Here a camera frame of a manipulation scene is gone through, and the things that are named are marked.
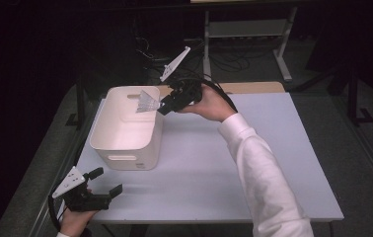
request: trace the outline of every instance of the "human hand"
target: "human hand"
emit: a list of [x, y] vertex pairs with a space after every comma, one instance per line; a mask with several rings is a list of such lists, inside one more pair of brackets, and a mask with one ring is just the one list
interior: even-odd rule
[[186, 106], [178, 113], [194, 113], [209, 120], [224, 121], [236, 112], [211, 87], [202, 84], [202, 99], [200, 102]]
[[71, 211], [66, 208], [63, 213], [60, 233], [67, 236], [80, 236], [88, 222], [94, 217], [98, 210], [84, 212]]

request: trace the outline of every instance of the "shirt cuff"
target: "shirt cuff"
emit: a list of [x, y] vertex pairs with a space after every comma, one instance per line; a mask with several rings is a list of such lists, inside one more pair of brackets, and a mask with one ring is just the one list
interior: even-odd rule
[[70, 237], [70, 236], [67, 236], [65, 234], [58, 232], [56, 237]]
[[235, 113], [221, 123], [218, 127], [218, 132], [226, 141], [230, 141], [232, 138], [236, 137], [237, 134], [249, 127], [250, 126], [245, 121], [245, 118], [241, 114]]

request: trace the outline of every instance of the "dark background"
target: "dark background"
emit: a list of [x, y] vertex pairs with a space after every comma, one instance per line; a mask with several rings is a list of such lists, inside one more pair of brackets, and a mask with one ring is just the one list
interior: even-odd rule
[[[110, 86], [144, 84], [143, 58], [135, 52], [137, 34], [162, 48], [172, 42], [177, 46], [182, 38], [202, 37], [199, 12], [138, 18], [68, 11], [74, 2], [67, 2], [69, 9], [59, 3], [0, 0], [0, 218], [60, 101], [76, 81], [83, 80], [92, 97]], [[87, 4], [78, 1], [77, 6]], [[373, 1], [325, 6], [300, 8], [294, 24], [293, 38], [319, 39], [308, 67], [322, 72], [344, 62], [349, 66], [336, 74], [337, 84], [347, 78], [347, 68], [354, 68], [373, 87]], [[161, 34], [168, 18], [173, 20], [168, 29], [181, 27]]]

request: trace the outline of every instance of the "table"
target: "table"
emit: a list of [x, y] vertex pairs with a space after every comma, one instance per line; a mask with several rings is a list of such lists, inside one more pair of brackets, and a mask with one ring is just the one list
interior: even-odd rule
[[[313, 221], [343, 219], [290, 95], [273, 83], [222, 84], [238, 110], [271, 146], [297, 199]], [[88, 183], [94, 194], [122, 183], [124, 191], [109, 210], [95, 215], [101, 223], [246, 223], [251, 216], [218, 122], [197, 115], [165, 116], [158, 165], [151, 171], [116, 171], [89, 145], [78, 169], [105, 173]]]

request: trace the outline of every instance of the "table leg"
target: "table leg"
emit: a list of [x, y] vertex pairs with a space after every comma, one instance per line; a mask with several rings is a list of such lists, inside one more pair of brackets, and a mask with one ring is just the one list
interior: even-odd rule
[[288, 38], [291, 33], [291, 29], [292, 29], [292, 25], [293, 25], [296, 13], [297, 13], [297, 7], [293, 7], [291, 9], [290, 15], [288, 16], [287, 23], [284, 26], [284, 32], [282, 34], [282, 43], [278, 49], [275, 49], [273, 51], [273, 55], [275, 56], [276, 63], [278, 64], [282, 77], [284, 78], [284, 81], [286, 82], [292, 81], [292, 77], [291, 77], [290, 72], [288, 71], [288, 67], [285, 64], [285, 61], [282, 55], [284, 53], [285, 47], [287, 46]]
[[209, 12], [205, 11], [205, 27], [204, 27], [204, 58], [202, 60], [202, 67], [204, 71], [204, 79], [211, 81], [211, 67], [210, 67], [210, 58], [208, 55], [208, 45], [210, 41], [210, 32], [209, 32]]

